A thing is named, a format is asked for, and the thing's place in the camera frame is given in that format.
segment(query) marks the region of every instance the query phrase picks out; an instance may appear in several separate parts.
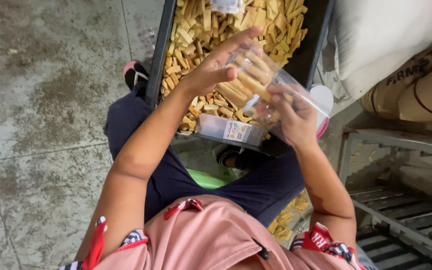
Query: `foot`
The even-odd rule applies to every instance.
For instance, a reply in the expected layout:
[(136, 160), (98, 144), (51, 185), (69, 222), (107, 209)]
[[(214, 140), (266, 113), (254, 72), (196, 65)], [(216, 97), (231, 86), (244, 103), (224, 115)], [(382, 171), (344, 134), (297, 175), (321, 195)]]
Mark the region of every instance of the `foot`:
[(132, 91), (136, 83), (142, 81), (148, 81), (148, 72), (145, 68), (137, 61), (129, 61), (123, 69), (123, 78), (129, 90)]
[(241, 147), (227, 144), (220, 144), (213, 149), (213, 155), (219, 165), (234, 168), (237, 156), (241, 152)]

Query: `person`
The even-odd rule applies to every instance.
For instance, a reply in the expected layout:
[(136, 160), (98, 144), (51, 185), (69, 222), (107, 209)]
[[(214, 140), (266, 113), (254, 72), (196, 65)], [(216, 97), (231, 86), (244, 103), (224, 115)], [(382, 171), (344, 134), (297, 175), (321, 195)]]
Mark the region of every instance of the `person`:
[[(223, 151), (220, 164), (251, 167), (252, 158), (252, 171), (217, 189), (200, 187), (169, 146), (191, 101), (234, 80), (235, 68), (221, 67), (261, 31), (226, 40), (154, 111), (141, 99), (147, 72), (128, 63), (131, 92), (111, 105), (105, 126), (114, 163), (75, 262), (61, 269), (364, 269), (354, 253), (354, 207), (317, 143), (313, 108), (294, 111), (269, 88), (294, 151), (256, 161), (247, 150)], [(310, 231), (288, 250), (266, 227), (304, 187), (314, 207)]]

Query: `green stool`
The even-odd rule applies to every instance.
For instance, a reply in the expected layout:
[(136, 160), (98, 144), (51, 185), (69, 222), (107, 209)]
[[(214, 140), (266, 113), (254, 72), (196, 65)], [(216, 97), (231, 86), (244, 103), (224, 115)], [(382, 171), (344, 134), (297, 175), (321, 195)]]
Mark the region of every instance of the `green stool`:
[(223, 172), (223, 175), (213, 176), (206, 172), (197, 171), (194, 169), (186, 169), (189, 175), (200, 185), (201, 187), (207, 189), (215, 189), (222, 187), (236, 180), (237, 177), (233, 173), (232, 170), (227, 169), (227, 171)]

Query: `stained floor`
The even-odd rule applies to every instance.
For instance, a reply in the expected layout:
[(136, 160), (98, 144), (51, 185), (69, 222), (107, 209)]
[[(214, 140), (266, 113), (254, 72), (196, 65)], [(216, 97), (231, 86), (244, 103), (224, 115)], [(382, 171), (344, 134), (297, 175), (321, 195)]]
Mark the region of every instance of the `stained floor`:
[[(111, 166), (106, 111), (128, 91), (127, 61), (149, 68), (163, 4), (0, 0), (0, 269), (73, 259)], [(321, 140), (333, 165), (358, 110)], [(217, 171), (215, 143), (192, 140), (172, 143), (183, 163)]]

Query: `hand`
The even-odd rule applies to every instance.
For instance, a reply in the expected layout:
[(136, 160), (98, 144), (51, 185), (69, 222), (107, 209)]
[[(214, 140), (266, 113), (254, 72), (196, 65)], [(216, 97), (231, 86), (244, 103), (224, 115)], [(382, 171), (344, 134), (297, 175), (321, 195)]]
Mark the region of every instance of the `hand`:
[[(273, 105), (281, 114), (286, 142), (296, 152), (319, 147), (316, 137), (317, 109), (307, 101), (312, 101), (309, 93), (296, 84), (272, 85), (267, 90), (273, 94)], [(284, 93), (293, 97), (292, 104), (285, 99)]]
[(231, 82), (236, 79), (236, 68), (222, 68), (223, 65), (230, 58), (231, 52), (237, 48), (253, 48), (257, 44), (253, 38), (262, 30), (261, 26), (256, 26), (234, 34), (212, 51), (197, 68), (178, 83), (178, 86), (183, 85), (183, 89), (187, 89), (189, 95), (194, 98), (206, 95), (215, 88), (217, 83)]

